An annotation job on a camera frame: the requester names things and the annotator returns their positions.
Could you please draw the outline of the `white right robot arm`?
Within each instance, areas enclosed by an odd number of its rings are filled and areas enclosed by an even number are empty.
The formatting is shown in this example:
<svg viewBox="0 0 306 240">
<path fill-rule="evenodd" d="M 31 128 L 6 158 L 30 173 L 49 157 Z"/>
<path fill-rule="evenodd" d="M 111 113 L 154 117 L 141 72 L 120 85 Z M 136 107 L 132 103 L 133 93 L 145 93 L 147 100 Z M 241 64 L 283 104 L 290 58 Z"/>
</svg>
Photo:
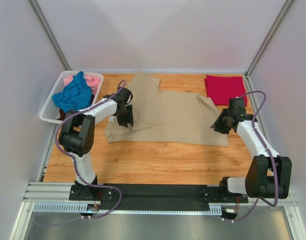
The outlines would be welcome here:
<svg viewBox="0 0 306 240">
<path fill-rule="evenodd" d="M 231 98 L 211 128 L 221 134 L 230 130 L 243 140 L 252 162 L 246 177 L 224 177 L 233 194 L 259 199 L 286 199 L 289 195 L 292 162 L 272 148 L 252 114 L 246 113 L 243 98 Z"/>
</svg>

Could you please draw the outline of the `beige t shirt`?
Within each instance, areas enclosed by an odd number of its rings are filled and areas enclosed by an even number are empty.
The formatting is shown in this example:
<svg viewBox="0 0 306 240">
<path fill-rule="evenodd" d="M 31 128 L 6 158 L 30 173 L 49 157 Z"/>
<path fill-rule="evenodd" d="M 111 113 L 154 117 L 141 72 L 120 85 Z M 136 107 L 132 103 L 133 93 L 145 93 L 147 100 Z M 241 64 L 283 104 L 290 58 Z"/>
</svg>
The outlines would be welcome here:
<svg viewBox="0 0 306 240">
<path fill-rule="evenodd" d="M 226 134 L 211 127 L 220 111 L 209 97 L 199 93 L 160 90 L 160 79 L 136 73 L 127 84 L 132 92 L 134 124 L 109 121 L 104 132 L 109 143 L 175 142 L 206 146 L 229 145 Z"/>
</svg>

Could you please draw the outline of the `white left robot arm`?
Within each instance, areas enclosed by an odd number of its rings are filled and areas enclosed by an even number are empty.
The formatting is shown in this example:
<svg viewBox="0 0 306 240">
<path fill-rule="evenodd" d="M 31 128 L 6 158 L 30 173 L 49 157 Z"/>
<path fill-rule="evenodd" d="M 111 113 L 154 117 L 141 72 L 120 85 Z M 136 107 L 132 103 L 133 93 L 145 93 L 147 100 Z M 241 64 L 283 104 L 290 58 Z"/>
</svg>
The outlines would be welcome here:
<svg viewBox="0 0 306 240">
<path fill-rule="evenodd" d="M 121 127 L 134 125 L 131 101 L 133 94 L 125 87 L 117 92 L 104 96 L 98 103 L 76 111 L 69 110 L 60 124 L 57 147 L 72 158 L 76 174 L 71 193 L 75 196 L 96 194 L 97 176 L 91 164 L 90 151 L 94 144 L 95 127 L 106 117 L 114 116 Z"/>
</svg>

